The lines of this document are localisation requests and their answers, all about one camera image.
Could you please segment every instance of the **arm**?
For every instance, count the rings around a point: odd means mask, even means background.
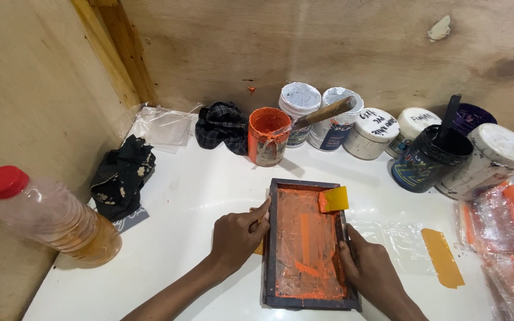
[[[340,258],[346,278],[358,292],[392,321],[427,321],[405,292],[386,248],[369,243],[350,224],[346,229],[350,247],[339,243]]]
[[[199,296],[239,270],[269,230],[270,203],[268,199],[251,213],[231,213],[218,219],[210,255],[122,321],[174,320]]]

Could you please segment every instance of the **black cloth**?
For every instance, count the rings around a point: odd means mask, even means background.
[[[98,213],[110,222],[132,214],[140,207],[140,190],[153,170],[156,157],[143,138],[131,135],[122,147],[104,155],[90,183]]]
[[[214,149],[221,142],[237,155],[247,155],[249,118],[233,102],[215,102],[199,111],[195,137],[204,149]]]

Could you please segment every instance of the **plywood wall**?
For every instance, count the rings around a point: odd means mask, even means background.
[[[66,183],[89,199],[126,109],[68,0],[0,0],[0,166]],[[0,223],[0,321],[18,319],[55,253]]]
[[[122,0],[158,99],[276,106],[288,82],[442,113],[463,94],[514,131],[514,0]],[[452,33],[427,31],[445,15]],[[255,87],[250,95],[247,86]]]

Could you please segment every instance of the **white table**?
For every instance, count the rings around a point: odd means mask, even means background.
[[[339,183],[348,187],[347,219],[419,222],[456,242],[453,201],[435,189],[410,193],[396,185],[386,153],[365,161],[340,148],[322,152],[308,143],[287,149],[280,165],[258,167],[224,144],[201,149],[190,137],[176,155],[154,151],[156,169],[142,190],[150,218],[122,234],[123,246],[111,262],[96,268],[59,255],[39,288],[24,321],[115,321],[202,260],[211,248],[214,222],[245,212],[265,200],[272,178]],[[479,260],[452,253],[466,285],[442,286],[436,276],[401,275],[411,298],[430,320],[491,320],[489,294]],[[261,304],[261,256],[253,254],[240,271],[200,297],[177,320],[386,320],[363,301],[364,312],[286,311]]]

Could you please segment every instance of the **red bottle cap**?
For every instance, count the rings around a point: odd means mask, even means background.
[[[15,166],[0,167],[0,199],[12,198],[29,183],[29,176]]]

